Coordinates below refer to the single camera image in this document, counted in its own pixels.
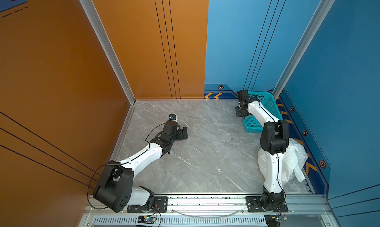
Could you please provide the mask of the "teal plastic basket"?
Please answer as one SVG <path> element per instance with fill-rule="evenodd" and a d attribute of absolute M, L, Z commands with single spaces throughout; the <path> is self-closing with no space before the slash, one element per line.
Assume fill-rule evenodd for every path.
<path fill-rule="evenodd" d="M 260 104 L 256 105 L 259 108 L 259 120 L 254 115 L 243 118 L 243 124 L 247 133 L 262 133 L 264 119 L 268 118 L 269 122 L 282 121 L 283 118 L 280 114 L 280 110 L 276 104 L 273 95 L 269 92 L 249 91 L 248 95 L 253 100 L 259 100 Z"/>

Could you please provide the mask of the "white plastic bag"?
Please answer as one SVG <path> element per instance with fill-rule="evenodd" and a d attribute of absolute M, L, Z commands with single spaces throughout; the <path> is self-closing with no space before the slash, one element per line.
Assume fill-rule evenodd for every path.
<path fill-rule="evenodd" d="M 261 173 L 265 178 L 265 184 L 270 180 L 270 174 L 268 174 L 268 168 L 270 167 L 267 162 L 268 152 L 264 151 L 262 148 L 258 151 L 258 164 Z M 289 146 L 286 149 L 283 162 L 282 162 L 282 184 L 297 179 L 299 182 L 306 180 L 303 174 L 303 166 L 307 161 L 307 153 L 302 144 L 297 142 L 293 138 L 289 138 Z"/>

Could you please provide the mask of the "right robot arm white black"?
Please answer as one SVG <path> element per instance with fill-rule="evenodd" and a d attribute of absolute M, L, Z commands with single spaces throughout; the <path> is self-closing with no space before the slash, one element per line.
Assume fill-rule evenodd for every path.
<path fill-rule="evenodd" d="M 258 98 L 250 97 L 247 90 L 238 91 L 237 97 L 236 116 L 254 116 L 263 127 L 260 145 L 265 154 L 266 174 L 259 206 L 267 212 L 280 212 L 286 203 L 282 165 L 289 146 L 289 125 L 270 113 Z"/>

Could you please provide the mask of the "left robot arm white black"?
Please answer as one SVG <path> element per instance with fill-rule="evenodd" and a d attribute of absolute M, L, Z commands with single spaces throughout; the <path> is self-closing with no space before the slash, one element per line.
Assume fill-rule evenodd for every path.
<path fill-rule="evenodd" d="M 169 115 L 163 130 L 147 142 L 147 146 L 131 157 L 116 162 L 109 161 L 93 191 L 93 198 L 106 208 L 118 213 L 126 206 L 141 207 L 151 211 L 154 207 L 154 192 L 146 187 L 133 187 L 134 178 L 146 167 L 171 152 L 175 141 L 188 138 L 187 128 L 181 128 L 177 116 Z"/>

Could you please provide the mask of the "left green circuit board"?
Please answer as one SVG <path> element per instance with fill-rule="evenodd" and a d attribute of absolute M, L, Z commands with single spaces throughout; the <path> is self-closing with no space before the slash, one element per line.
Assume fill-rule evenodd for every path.
<path fill-rule="evenodd" d="M 157 217 L 152 215 L 139 215 L 137 218 L 137 227 L 153 227 L 157 222 Z"/>

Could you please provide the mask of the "right circuit board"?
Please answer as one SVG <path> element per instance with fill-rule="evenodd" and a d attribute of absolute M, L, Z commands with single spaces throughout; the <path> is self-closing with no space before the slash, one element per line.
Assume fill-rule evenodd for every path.
<path fill-rule="evenodd" d="M 264 217 L 268 227 L 280 227 L 282 222 L 288 220 L 285 215 L 265 215 Z"/>

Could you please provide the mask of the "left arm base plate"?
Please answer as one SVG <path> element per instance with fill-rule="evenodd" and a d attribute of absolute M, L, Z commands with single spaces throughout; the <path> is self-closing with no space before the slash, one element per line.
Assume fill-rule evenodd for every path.
<path fill-rule="evenodd" d="M 160 213 L 166 213 L 168 207 L 168 197 L 167 196 L 155 196 L 152 207 L 146 206 L 127 206 L 128 213 L 154 213 L 158 210 Z"/>

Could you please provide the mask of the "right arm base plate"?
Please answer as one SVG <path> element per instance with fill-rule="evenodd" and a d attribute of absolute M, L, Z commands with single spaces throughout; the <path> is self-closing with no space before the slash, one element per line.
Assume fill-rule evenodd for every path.
<path fill-rule="evenodd" d="M 285 202 L 274 202 L 269 204 L 264 204 L 262 202 L 261 196 L 247 196 L 245 198 L 246 206 L 249 213 L 258 213 L 258 212 L 281 212 L 287 213 L 289 211 L 288 206 Z"/>

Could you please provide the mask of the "aluminium mounting rail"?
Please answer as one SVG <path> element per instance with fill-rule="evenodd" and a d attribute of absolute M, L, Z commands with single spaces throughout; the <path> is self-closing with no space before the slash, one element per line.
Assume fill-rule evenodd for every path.
<path fill-rule="evenodd" d="M 327 200 L 322 195 L 289 194 L 287 213 L 249 213 L 245 193 L 165 193 L 166 213 L 128 213 L 127 207 L 116 213 L 92 200 L 79 223 L 80 227 L 137 227 L 139 215 L 157 217 L 153 227 L 267 227 L 265 215 L 285 215 L 281 227 L 338 227 Z"/>

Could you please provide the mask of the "right aluminium corner post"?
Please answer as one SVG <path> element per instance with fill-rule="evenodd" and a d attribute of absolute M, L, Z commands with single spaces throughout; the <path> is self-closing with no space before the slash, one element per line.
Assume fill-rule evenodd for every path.
<path fill-rule="evenodd" d="M 311 17 L 299 43 L 297 44 L 290 60 L 288 61 L 283 73 L 281 74 L 272 95 L 277 100 L 306 52 L 316 32 L 330 11 L 335 0 L 321 0 L 313 16 Z"/>

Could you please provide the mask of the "aluminium corner post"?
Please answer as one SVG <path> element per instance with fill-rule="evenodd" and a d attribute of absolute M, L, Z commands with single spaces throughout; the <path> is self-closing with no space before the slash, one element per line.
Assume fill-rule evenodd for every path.
<path fill-rule="evenodd" d="M 283 73 L 281 74 L 272 95 L 277 100 L 306 52 L 316 32 L 330 11 L 335 0 L 321 0 L 313 16 L 311 17 L 299 43 L 297 44 L 290 60 L 288 61 Z"/>
<path fill-rule="evenodd" d="M 133 95 L 132 89 L 128 83 L 125 73 L 122 69 L 117 54 L 112 46 L 106 29 L 102 23 L 99 13 L 95 7 L 93 0 L 79 0 L 82 8 L 84 9 L 87 18 L 100 42 L 109 63 L 111 64 L 114 73 L 131 105 L 135 105 L 136 99 Z"/>

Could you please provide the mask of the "left aluminium corner post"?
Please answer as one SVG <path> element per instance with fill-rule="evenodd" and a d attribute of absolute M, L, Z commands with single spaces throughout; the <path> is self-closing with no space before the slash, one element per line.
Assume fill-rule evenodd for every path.
<path fill-rule="evenodd" d="M 102 23 L 99 13 L 95 7 L 93 0 L 79 0 L 82 8 L 84 9 L 87 18 L 100 42 L 109 63 L 111 64 L 114 73 L 131 105 L 135 105 L 136 99 L 133 95 L 132 89 L 128 83 L 125 73 L 122 69 L 117 54 L 112 46 L 106 29 Z"/>

